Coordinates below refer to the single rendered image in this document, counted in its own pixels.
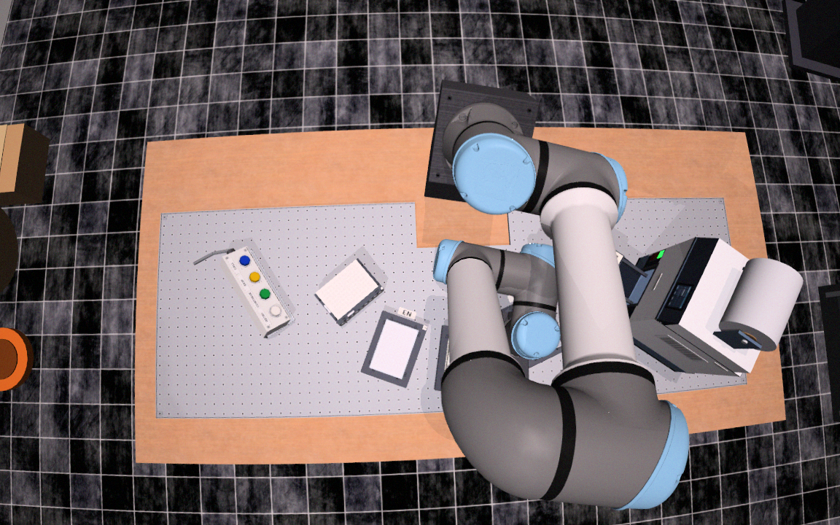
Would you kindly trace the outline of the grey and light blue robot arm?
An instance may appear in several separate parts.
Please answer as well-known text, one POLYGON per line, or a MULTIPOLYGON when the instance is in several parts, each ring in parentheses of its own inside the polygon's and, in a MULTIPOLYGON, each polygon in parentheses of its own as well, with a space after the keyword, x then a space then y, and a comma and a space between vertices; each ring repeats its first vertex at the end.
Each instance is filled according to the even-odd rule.
POLYGON ((491 103, 460 109, 443 133, 444 158, 471 207, 539 215, 553 242, 520 253, 439 243, 448 428, 479 474, 513 496, 654 508, 679 485, 689 427, 674 403, 658 401, 634 353, 611 233, 626 209, 626 171, 598 152, 523 135, 491 103), (514 296, 505 323, 497 293, 514 296), (549 356, 560 336, 563 370, 551 386, 529 380, 528 359, 549 356))

